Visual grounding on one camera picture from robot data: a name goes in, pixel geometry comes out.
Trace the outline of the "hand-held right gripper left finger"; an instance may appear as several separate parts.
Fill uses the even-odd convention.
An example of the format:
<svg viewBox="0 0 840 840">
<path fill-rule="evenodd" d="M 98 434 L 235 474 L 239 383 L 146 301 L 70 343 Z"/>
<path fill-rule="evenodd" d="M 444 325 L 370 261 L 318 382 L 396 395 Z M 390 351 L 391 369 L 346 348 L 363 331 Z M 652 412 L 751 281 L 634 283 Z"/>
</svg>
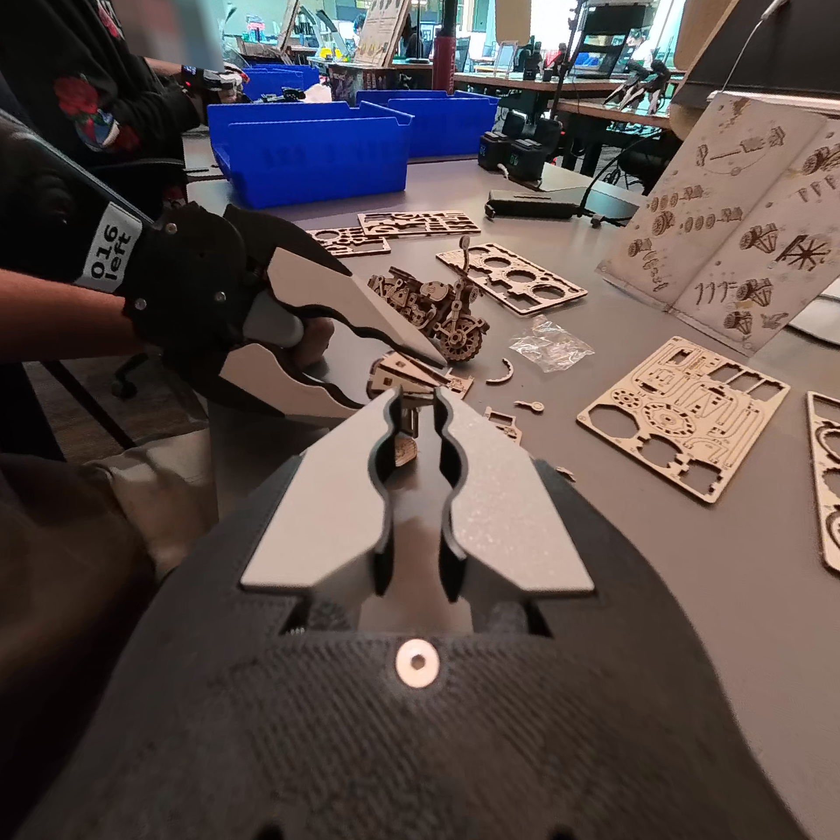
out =
<svg viewBox="0 0 840 840">
<path fill-rule="evenodd" d="M 241 574 L 246 592 L 296 595 L 341 609 L 357 627 L 393 568 L 393 509 L 403 390 L 394 387 L 299 457 Z"/>
</svg>

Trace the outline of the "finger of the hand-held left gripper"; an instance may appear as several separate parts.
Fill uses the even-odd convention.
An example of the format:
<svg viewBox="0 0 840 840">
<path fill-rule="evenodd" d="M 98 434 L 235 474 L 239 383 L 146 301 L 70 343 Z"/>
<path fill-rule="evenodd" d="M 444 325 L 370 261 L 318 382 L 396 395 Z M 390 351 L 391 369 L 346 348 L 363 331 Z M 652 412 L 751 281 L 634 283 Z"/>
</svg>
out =
<svg viewBox="0 0 840 840">
<path fill-rule="evenodd" d="M 430 339 L 305 230 L 234 204 L 226 206 L 224 219 L 241 234 L 248 257 L 263 270 L 280 305 L 305 319 L 336 319 L 362 338 L 382 341 L 437 368 L 444 366 L 443 355 Z"/>
<path fill-rule="evenodd" d="M 198 363 L 196 389 L 209 402 L 293 422 L 342 422 L 363 407 L 336 385 L 296 370 L 286 353 L 260 343 L 213 353 Z"/>
</svg>

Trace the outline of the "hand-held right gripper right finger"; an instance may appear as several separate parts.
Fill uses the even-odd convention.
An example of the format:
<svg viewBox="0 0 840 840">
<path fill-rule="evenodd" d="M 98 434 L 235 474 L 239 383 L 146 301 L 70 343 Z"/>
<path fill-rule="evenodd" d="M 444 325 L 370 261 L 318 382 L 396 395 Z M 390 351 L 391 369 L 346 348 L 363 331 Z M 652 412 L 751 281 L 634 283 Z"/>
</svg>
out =
<svg viewBox="0 0 840 840">
<path fill-rule="evenodd" d="M 473 630 L 494 611 L 582 598 L 595 583 L 530 455 L 445 388 L 434 394 L 439 469 L 450 485 L 440 531 L 446 596 L 469 606 Z"/>
</svg>

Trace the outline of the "wooden wheel sub-assembly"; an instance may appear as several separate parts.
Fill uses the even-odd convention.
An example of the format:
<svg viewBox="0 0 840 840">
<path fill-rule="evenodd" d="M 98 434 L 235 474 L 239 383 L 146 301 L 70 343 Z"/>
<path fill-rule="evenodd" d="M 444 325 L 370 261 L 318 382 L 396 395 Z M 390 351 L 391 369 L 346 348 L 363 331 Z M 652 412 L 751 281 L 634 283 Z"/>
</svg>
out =
<svg viewBox="0 0 840 840">
<path fill-rule="evenodd" d="M 400 430 L 395 436 L 395 466 L 407 466 L 417 457 L 419 413 L 431 406 L 438 388 L 451 388 L 454 378 L 392 351 L 376 360 L 370 370 L 366 395 L 375 399 L 394 388 L 402 389 Z"/>
</svg>

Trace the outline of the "person's left forearm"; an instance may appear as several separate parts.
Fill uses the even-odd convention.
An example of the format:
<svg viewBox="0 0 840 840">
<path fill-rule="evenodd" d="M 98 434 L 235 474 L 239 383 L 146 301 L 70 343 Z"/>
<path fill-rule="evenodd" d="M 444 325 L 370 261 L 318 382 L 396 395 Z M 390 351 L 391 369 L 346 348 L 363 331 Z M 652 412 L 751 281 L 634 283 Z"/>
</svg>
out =
<svg viewBox="0 0 840 840">
<path fill-rule="evenodd" d="M 1 362 L 138 354 L 144 345 L 123 305 L 120 297 L 1 269 Z"/>
</svg>

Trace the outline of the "person's left hand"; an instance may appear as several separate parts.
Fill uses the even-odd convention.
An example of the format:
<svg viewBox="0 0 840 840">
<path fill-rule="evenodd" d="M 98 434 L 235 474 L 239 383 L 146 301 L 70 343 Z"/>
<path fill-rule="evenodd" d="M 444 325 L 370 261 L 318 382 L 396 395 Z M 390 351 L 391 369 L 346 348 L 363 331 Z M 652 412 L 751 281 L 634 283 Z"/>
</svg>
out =
<svg viewBox="0 0 840 840">
<path fill-rule="evenodd" d="M 327 370 L 324 354 L 335 332 L 333 321 L 330 318 L 305 318 L 301 323 L 301 340 L 290 350 L 292 363 L 302 373 L 320 376 Z"/>
</svg>

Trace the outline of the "small wooden part sheet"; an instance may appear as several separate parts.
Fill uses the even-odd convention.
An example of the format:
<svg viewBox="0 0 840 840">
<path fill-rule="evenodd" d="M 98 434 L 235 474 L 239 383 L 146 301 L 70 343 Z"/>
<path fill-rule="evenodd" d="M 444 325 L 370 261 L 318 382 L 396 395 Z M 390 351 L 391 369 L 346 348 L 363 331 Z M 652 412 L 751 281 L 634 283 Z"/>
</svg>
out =
<svg viewBox="0 0 840 840">
<path fill-rule="evenodd" d="M 339 258 L 391 253 L 391 247 L 384 237 L 368 235 L 361 226 L 309 229 L 306 233 Z"/>
</svg>

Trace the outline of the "wooden motorcycle model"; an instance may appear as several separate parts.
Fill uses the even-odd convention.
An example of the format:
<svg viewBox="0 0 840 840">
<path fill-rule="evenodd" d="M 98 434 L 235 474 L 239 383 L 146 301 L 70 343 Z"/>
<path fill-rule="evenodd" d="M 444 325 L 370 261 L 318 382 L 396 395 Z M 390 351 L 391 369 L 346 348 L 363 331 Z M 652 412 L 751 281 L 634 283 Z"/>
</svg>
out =
<svg viewBox="0 0 840 840">
<path fill-rule="evenodd" d="M 464 264 L 456 283 L 421 282 L 408 272 L 391 267 L 387 276 L 372 276 L 368 286 L 428 339 L 436 342 L 449 362 L 473 360 L 489 331 L 487 320 L 470 308 L 483 296 L 481 286 L 469 278 L 470 237 L 460 238 Z"/>
</svg>

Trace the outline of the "large blue plastic bin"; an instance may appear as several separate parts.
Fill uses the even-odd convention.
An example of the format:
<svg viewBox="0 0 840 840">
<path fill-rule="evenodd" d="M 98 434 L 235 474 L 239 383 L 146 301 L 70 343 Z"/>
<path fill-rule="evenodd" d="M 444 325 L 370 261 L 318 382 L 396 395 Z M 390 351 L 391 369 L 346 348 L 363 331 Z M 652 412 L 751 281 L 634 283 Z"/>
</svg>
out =
<svg viewBox="0 0 840 840">
<path fill-rule="evenodd" d="M 405 190 L 413 116 L 373 103 L 213 104 L 217 165 L 253 209 Z"/>
</svg>

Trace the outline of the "long wooden part sheet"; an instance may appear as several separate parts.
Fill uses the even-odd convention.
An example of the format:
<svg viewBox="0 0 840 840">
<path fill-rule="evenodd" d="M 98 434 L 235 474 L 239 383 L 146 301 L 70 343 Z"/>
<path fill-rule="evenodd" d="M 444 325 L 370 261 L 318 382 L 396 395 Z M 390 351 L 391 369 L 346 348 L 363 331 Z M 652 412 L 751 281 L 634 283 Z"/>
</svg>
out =
<svg viewBox="0 0 840 840">
<path fill-rule="evenodd" d="M 475 236 L 479 226 L 465 213 L 450 211 L 358 213 L 368 238 Z"/>
</svg>

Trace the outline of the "person's tan trousers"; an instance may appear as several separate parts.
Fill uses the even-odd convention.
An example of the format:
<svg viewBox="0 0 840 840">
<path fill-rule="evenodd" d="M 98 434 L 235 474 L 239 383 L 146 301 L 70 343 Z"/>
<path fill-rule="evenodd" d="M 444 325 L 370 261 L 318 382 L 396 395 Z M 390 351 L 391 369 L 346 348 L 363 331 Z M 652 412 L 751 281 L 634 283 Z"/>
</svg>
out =
<svg viewBox="0 0 840 840">
<path fill-rule="evenodd" d="M 158 437 L 87 462 L 86 476 L 109 488 L 140 535 L 158 582 L 172 573 L 218 522 L 207 427 Z"/>
</svg>

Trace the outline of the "wooden sheet with round holes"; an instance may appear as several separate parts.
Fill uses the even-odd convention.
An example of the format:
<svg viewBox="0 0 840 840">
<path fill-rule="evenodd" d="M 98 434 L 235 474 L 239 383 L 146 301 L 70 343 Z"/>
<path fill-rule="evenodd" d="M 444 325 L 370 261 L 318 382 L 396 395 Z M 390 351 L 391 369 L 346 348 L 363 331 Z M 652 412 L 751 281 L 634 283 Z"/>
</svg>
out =
<svg viewBox="0 0 840 840">
<path fill-rule="evenodd" d="M 822 562 L 835 574 L 839 574 L 838 407 L 838 399 L 834 397 L 818 392 L 808 392 L 805 396 Z"/>
<path fill-rule="evenodd" d="M 454 249 L 436 259 L 511 312 L 529 317 L 581 301 L 588 290 L 495 243 Z"/>
</svg>

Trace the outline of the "small clear plastic bag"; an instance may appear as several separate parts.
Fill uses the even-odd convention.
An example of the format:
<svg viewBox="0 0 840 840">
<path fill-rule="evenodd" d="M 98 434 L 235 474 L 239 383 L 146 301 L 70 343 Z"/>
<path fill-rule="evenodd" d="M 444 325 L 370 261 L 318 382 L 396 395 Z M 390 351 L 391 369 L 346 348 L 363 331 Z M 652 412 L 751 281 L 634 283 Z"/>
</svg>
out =
<svg viewBox="0 0 840 840">
<path fill-rule="evenodd" d="M 513 338 L 509 349 L 545 374 L 567 371 L 595 353 L 588 343 L 542 314 L 528 321 L 524 334 Z"/>
</svg>

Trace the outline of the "flat black device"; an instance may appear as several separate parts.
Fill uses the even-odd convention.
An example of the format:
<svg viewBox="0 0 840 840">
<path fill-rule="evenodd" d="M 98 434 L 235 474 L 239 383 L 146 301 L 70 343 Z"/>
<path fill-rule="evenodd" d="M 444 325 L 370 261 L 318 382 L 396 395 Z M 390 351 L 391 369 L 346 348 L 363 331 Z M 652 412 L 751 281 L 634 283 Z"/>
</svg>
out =
<svg viewBox="0 0 840 840">
<path fill-rule="evenodd" d="M 576 216 L 585 189 L 567 187 L 549 192 L 490 191 L 485 216 L 564 221 Z"/>
</svg>

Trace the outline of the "black battery charger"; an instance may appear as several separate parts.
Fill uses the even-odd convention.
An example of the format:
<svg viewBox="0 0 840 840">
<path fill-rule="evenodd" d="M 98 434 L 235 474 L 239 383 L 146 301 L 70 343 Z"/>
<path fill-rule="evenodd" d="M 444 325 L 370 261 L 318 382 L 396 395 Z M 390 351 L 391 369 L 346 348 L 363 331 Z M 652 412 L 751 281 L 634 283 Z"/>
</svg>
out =
<svg viewBox="0 0 840 840">
<path fill-rule="evenodd" d="M 531 139 L 511 142 L 507 156 L 507 178 L 513 182 L 541 182 L 546 163 L 546 147 Z"/>
<path fill-rule="evenodd" d="M 506 172 L 515 141 L 502 132 L 485 132 L 479 140 L 478 165 L 489 172 Z"/>
</svg>

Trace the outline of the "wooden sheet with gear cutouts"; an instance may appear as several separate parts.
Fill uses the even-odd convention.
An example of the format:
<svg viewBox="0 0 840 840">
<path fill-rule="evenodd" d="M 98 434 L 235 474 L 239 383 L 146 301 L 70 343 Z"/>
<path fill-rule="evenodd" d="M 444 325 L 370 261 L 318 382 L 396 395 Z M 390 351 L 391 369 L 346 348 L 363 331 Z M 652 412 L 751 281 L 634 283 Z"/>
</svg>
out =
<svg viewBox="0 0 840 840">
<path fill-rule="evenodd" d="M 675 336 L 582 409 L 576 422 L 710 506 L 790 389 Z"/>
</svg>

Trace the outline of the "red and black cylinder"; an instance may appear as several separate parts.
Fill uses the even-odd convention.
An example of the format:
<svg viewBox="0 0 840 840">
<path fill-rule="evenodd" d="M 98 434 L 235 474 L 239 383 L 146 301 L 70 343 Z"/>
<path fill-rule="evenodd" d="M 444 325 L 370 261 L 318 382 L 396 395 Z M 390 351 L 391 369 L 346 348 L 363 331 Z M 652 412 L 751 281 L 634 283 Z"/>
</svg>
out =
<svg viewBox="0 0 840 840">
<path fill-rule="evenodd" d="M 432 89 L 450 96 L 455 86 L 457 1 L 443 1 L 443 20 L 434 42 Z"/>
</svg>

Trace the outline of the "printed display board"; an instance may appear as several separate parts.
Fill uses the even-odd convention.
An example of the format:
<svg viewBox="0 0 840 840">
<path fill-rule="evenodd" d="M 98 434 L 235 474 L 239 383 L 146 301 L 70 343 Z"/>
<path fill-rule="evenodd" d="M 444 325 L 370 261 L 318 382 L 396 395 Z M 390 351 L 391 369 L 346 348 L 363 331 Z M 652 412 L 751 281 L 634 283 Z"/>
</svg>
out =
<svg viewBox="0 0 840 840">
<path fill-rule="evenodd" d="M 391 65 L 411 1 L 369 3 L 354 62 L 365 68 L 384 69 Z"/>
</svg>

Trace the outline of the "wood-edged background table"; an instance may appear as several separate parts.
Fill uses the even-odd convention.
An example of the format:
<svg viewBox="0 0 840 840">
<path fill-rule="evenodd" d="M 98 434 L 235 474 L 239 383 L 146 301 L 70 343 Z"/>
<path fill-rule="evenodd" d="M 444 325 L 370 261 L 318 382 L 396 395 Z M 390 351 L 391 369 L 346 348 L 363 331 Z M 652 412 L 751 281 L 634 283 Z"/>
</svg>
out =
<svg viewBox="0 0 840 840">
<path fill-rule="evenodd" d="M 648 96 L 632 108 L 620 110 L 606 98 L 619 86 L 618 79 L 581 79 L 566 77 L 559 87 L 557 80 L 524 80 L 520 74 L 510 77 L 489 73 L 456 73 L 455 89 L 483 93 L 498 99 L 497 123 L 509 112 L 518 112 L 529 122 L 549 114 L 559 119 L 576 113 L 607 123 L 643 125 L 656 130 L 672 131 L 669 100 L 663 98 L 656 111 L 648 112 Z"/>
</svg>

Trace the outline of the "open instruction booklet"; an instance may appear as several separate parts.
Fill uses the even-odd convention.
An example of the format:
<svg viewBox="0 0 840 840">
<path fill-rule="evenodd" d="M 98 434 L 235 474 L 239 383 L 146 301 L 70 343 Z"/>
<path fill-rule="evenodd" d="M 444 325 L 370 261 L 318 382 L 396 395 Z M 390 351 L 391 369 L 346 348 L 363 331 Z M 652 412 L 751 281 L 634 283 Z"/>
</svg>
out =
<svg viewBox="0 0 840 840">
<path fill-rule="evenodd" d="M 838 278 L 837 115 L 718 93 L 597 267 L 751 356 Z"/>
</svg>

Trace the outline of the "brown cardboard panel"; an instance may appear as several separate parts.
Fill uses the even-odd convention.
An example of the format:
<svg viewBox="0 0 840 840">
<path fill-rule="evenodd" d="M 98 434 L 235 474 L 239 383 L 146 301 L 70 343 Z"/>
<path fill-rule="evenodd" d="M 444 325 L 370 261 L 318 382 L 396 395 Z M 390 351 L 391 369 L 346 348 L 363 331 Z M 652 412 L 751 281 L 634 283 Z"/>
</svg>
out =
<svg viewBox="0 0 840 840">
<path fill-rule="evenodd" d="M 671 107 L 701 111 L 722 92 L 838 117 L 839 2 L 730 2 Z"/>
</svg>

